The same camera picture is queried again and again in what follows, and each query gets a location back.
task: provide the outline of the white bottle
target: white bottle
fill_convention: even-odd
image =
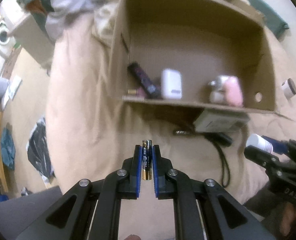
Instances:
[[[163,99],[181,99],[181,73],[166,68],[161,73],[161,96]]]
[[[282,90],[287,99],[292,98],[294,95],[296,95],[296,86],[294,81],[291,78],[287,79],[282,84]]]
[[[259,136],[256,133],[251,134],[246,142],[246,147],[252,145],[254,147],[257,147],[265,152],[272,153],[273,152],[273,146],[269,141],[266,141],[264,138]]]

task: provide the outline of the blue cloth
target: blue cloth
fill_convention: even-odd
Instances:
[[[11,133],[7,128],[4,128],[1,135],[1,156],[3,163],[11,170],[14,170],[15,155],[16,148],[14,147]]]
[[[0,195],[0,202],[9,200],[7,195]]]

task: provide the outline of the small white cylinder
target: small white cylinder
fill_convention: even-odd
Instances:
[[[212,104],[226,105],[225,95],[223,92],[212,91],[209,96],[209,101]]]
[[[246,147],[252,145],[254,147],[257,147],[265,152],[272,153],[273,152],[273,146],[269,141],[266,141],[264,138],[259,136],[258,134],[251,134],[246,142]]]
[[[294,95],[296,95],[296,86],[294,81],[291,78],[287,79],[282,84],[282,90],[287,99],[292,98]]]

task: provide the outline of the aa battery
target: aa battery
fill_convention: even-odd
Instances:
[[[152,179],[152,141],[143,140],[143,164],[141,176],[144,180]]]

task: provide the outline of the black cable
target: black cable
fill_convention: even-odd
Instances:
[[[225,156],[223,150],[221,149],[220,145],[216,141],[211,140],[207,136],[205,136],[205,138],[208,141],[210,141],[212,143],[212,145],[218,151],[219,159],[221,162],[221,185],[223,188],[227,188],[230,184],[230,169],[229,169],[229,165],[228,165],[226,156]],[[225,170],[227,170],[227,182],[226,183],[224,183],[224,178],[225,178],[225,173],[226,173]]]

